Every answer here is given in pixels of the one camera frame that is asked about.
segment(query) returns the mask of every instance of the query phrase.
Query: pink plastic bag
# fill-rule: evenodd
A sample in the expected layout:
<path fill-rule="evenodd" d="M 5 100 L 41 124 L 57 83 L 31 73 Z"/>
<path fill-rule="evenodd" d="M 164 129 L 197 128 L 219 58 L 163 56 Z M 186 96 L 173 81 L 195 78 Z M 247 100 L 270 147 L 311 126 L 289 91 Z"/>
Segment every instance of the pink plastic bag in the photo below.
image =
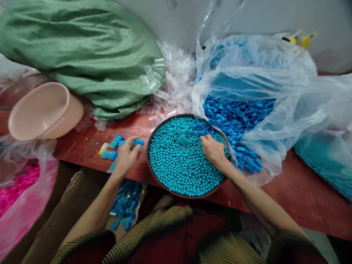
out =
<path fill-rule="evenodd" d="M 30 230 L 43 212 L 56 178 L 58 160 L 52 156 L 56 140 L 19 141 L 10 135 L 0 137 L 0 182 L 23 172 L 29 162 L 38 160 L 40 176 L 0 218 L 0 262 Z"/>

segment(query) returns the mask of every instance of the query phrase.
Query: yellow object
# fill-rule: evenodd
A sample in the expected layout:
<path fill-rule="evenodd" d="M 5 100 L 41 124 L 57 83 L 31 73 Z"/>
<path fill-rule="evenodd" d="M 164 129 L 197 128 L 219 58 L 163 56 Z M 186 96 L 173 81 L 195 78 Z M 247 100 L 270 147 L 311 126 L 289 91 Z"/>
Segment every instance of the yellow object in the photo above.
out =
<path fill-rule="evenodd" d="M 297 41 L 296 41 L 295 38 L 291 38 L 291 39 L 290 39 L 290 42 L 293 43 L 293 44 L 297 44 Z"/>
<path fill-rule="evenodd" d="M 99 154 L 99 155 L 103 154 L 103 152 L 106 151 L 108 147 L 109 147 L 109 143 L 104 143 L 104 144 L 102 145 L 102 147 L 100 148 L 98 154 Z"/>
<path fill-rule="evenodd" d="M 309 48 L 309 45 L 311 44 L 311 41 L 315 39 L 318 36 L 318 31 L 315 31 L 309 35 L 306 35 L 301 38 L 300 41 L 300 48 L 307 50 Z"/>

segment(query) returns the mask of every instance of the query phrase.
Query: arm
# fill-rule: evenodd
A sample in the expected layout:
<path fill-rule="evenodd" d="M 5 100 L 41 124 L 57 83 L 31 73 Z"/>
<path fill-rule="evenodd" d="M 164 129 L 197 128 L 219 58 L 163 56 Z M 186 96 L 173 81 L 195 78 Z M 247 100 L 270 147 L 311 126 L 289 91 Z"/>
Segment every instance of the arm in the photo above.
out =
<path fill-rule="evenodd" d="M 82 214 L 77 223 L 73 226 L 62 245 L 90 232 L 102 230 L 106 227 L 111 207 L 116 197 L 118 188 L 121 185 L 126 173 L 136 162 L 141 145 L 136 146 L 132 151 L 132 140 L 137 137 L 130 137 L 118 152 L 118 158 L 114 172 L 100 191 L 99 195 L 89 208 Z"/>
<path fill-rule="evenodd" d="M 249 209 L 263 224 L 270 237 L 274 237 L 280 229 L 292 229 L 305 236 L 301 227 L 280 205 L 232 165 L 225 156 L 223 144 L 210 135 L 201 137 L 201 140 L 204 155 L 238 189 Z"/>

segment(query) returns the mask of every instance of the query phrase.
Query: white wall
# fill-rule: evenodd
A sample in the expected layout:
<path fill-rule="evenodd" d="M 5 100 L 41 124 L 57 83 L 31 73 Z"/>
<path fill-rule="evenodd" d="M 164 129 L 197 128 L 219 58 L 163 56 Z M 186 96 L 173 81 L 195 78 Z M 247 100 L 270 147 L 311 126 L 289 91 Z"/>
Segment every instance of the white wall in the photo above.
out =
<path fill-rule="evenodd" d="M 196 35 L 210 0 L 116 0 L 136 12 L 162 39 L 193 52 Z M 211 28 L 218 27 L 239 0 L 215 0 Z M 273 34 L 303 29 L 319 31 L 309 52 L 320 71 L 342 73 L 352 69 L 351 0 L 247 0 L 238 12 L 232 32 Z"/>

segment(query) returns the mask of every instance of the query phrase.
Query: plastic basin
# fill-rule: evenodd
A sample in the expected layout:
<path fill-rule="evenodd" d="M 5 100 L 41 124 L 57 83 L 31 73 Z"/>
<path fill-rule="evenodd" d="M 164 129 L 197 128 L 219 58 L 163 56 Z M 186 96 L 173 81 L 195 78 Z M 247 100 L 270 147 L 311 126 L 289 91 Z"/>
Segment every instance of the plastic basin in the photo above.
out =
<path fill-rule="evenodd" d="M 12 109 L 8 121 L 18 140 L 59 138 L 83 117 L 83 105 L 66 86 L 49 82 L 24 96 Z"/>
<path fill-rule="evenodd" d="M 176 116 L 173 116 L 173 117 L 170 117 L 166 120 L 164 120 L 162 123 L 160 123 L 153 131 L 152 135 L 150 136 L 149 138 L 149 141 L 148 141 L 148 146 L 147 146 L 147 161 L 148 161 L 148 166 L 149 166 L 149 169 L 151 171 L 151 173 L 153 174 L 155 180 L 162 186 L 164 187 L 166 190 L 168 190 L 170 193 L 176 195 L 176 196 L 179 196 L 179 197 L 182 197 L 182 198 L 187 198 L 187 199 L 202 199 L 202 198 L 205 198 L 209 195 L 211 195 L 212 193 L 214 193 L 217 189 L 219 189 L 219 187 L 226 181 L 226 178 L 224 180 L 222 180 L 220 182 L 220 184 L 218 186 L 216 186 L 213 190 L 211 190 L 210 192 L 204 194 L 203 196 L 197 196 L 197 197 L 189 197 L 189 196 L 186 196 L 186 195 L 181 195 L 181 194 L 178 194 L 178 193 L 175 193 L 175 192 L 172 192 L 170 191 L 165 185 L 163 185 L 159 180 L 158 178 L 155 176 L 153 170 L 151 169 L 151 166 L 150 166 L 150 158 L 149 158 L 149 149 L 150 149 L 150 143 L 151 143 L 151 139 L 153 138 L 155 132 L 159 129 L 159 127 L 161 127 L 164 123 L 166 123 L 167 121 L 169 121 L 170 119 L 172 118 L 178 118 L 180 116 L 191 116 L 191 117 L 194 117 L 195 118 L 195 115 L 193 114 L 180 114 L 180 115 L 176 115 Z"/>

